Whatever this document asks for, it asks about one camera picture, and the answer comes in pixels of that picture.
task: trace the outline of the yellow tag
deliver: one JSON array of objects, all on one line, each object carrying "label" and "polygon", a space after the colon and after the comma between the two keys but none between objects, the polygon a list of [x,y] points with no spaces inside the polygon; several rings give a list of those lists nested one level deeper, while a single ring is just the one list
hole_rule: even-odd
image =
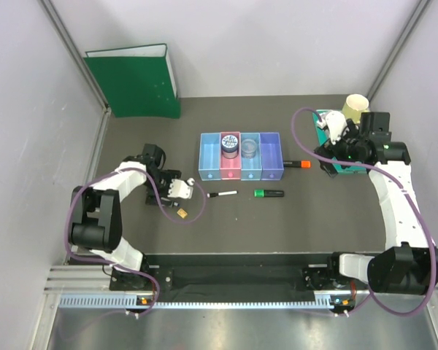
[{"label": "yellow tag", "polygon": [[187,217],[187,215],[188,215],[188,213],[187,213],[185,210],[183,210],[182,208],[178,209],[177,214],[179,214],[179,216],[180,216],[182,219],[185,219],[185,218]]}]

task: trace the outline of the yellow cup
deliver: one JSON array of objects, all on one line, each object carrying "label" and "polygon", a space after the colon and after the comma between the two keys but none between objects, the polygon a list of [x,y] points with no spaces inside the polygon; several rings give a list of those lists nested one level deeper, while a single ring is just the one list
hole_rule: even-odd
[{"label": "yellow cup", "polygon": [[342,113],[345,119],[351,119],[354,123],[360,123],[362,112],[369,112],[369,101],[365,96],[354,93],[345,99]]}]

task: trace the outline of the marker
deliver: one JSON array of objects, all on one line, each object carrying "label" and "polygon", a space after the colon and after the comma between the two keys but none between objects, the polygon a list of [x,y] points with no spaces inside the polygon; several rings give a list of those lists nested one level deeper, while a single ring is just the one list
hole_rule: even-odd
[{"label": "marker", "polygon": [[236,195],[237,193],[238,193],[237,191],[212,192],[212,193],[208,193],[207,197],[208,198],[214,198],[214,197],[218,197],[219,195]]},{"label": "marker", "polygon": [[311,168],[312,162],[309,160],[284,160],[284,168]]},{"label": "marker", "polygon": [[284,191],[281,190],[255,190],[255,197],[284,197]]}]

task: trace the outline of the green binder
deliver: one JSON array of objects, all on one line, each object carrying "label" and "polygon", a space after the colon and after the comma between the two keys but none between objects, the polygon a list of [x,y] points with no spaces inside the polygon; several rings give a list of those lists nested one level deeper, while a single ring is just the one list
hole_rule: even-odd
[{"label": "green binder", "polygon": [[89,51],[85,62],[116,117],[180,118],[166,44]]}]

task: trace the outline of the teal tray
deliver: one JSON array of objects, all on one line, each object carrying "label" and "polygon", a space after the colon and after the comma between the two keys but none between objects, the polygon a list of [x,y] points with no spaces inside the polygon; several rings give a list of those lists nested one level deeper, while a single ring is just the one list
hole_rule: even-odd
[{"label": "teal tray", "polygon": [[[328,110],[329,109],[317,109],[316,112],[318,112],[319,114],[322,114],[322,113],[326,113]],[[315,113],[313,113],[313,122],[315,124],[316,136],[318,137],[318,143],[321,146],[322,144],[324,144],[326,142],[326,140],[328,138],[326,137],[326,134],[324,133],[324,131],[319,129],[318,126],[316,126],[317,121],[318,121],[318,116]],[[339,164],[334,164],[334,167],[336,168],[336,170],[339,174],[359,174],[359,173],[366,174],[366,169],[362,168],[361,166],[351,166],[349,168],[343,169]]]}]

